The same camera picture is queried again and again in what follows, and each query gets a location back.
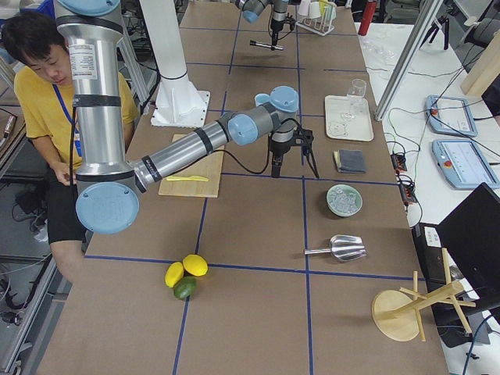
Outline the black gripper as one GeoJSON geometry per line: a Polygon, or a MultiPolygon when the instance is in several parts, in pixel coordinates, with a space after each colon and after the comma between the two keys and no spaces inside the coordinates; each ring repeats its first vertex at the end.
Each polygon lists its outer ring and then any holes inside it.
{"type": "Polygon", "coordinates": [[[297,120],[286,120],[269,136],[268,149],[272,154],[271,177],[279,178],[284,154],[291,147],[299,146],[316,179],[320,178],[313,154],[313,132],[305,129],[297,120]]]}
{"type": "Polygon", "coordinates": [[[277,46],[279,33],[284,29],[284,26],[289,26],[288,33],[290,34],[295,29],[295,19],[285,18],[284,20],[271,19],[270,21],[270,36],[272,38],[272,46],[277,46]]]}

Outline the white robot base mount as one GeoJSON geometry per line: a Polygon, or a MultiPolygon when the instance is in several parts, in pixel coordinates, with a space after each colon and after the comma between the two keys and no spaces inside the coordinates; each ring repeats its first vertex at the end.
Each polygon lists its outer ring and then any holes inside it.
{"type": "Polygon", "coordinates": [[[174,2],[144,0],[140,5],[160,75],[152,125],[202,127],[210,93],[197,90],[188,76],[174,2]]]}

